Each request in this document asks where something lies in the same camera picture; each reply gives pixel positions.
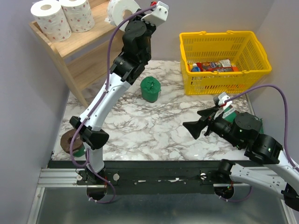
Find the white floral toilet paper roll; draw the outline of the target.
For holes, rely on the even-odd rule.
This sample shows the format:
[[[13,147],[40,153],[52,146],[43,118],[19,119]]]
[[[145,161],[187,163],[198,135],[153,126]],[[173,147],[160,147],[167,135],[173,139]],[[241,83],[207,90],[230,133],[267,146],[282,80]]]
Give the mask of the white floral toilet paper roll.
[[[72,32],[91,30],[95,21],[88,0],[59,0]]]
[[[134,14],[140,6],[134,0],[110,0],[107,7],[105,22],[117,27],[123,20],[124,13]]]
[[[71,36],[71,28],[57,0],[41,0],[30,9],[44,35],[51,42],[61,42]]]

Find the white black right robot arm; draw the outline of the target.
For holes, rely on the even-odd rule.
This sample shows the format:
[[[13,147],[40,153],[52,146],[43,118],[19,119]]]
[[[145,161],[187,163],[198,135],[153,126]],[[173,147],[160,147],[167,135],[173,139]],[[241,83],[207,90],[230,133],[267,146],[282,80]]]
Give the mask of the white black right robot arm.
[[[238,113],[232,122],[217,117],[217,107],[198,111],[200,119],[184,122],[183,126],[194,139],[202,130],[205,136],[215,133],[232,146],[243,149],[251,161],[274,171],[278,177],[270,177],[251,171],[240,164],[222,159],[215,171],[202,175],[202,179],[214,182],[242,182],[271,192],[293,210],[299,209],[299,174],[288,161],[286,149],[273,137],[260,132],[262,122],[247,112]]]

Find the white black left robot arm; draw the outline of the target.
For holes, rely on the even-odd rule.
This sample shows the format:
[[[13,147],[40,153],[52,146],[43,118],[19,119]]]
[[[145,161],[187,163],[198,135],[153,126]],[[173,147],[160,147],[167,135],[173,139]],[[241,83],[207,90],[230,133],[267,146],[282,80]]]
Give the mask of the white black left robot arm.
[[[146,12],[153,15],[154,9],[154,6],[139,9],[116,27],[120,29],[122,25],[127,25],[122,37],[122,51],[112,64],[107,64],[106,81],[92,103],[79,117],[73,116],[70,119],[70,124],[76,130],[75,136],[79,135],[87,144],[85,163],[76,163],[75,166],[87,167],[87,178],[93,184],[101,183],[104,177],[103,146],[109,135],[102,130],[103,123],[115,103],[151,60],[151,36],[157,27],[146,21],[145,16]]]

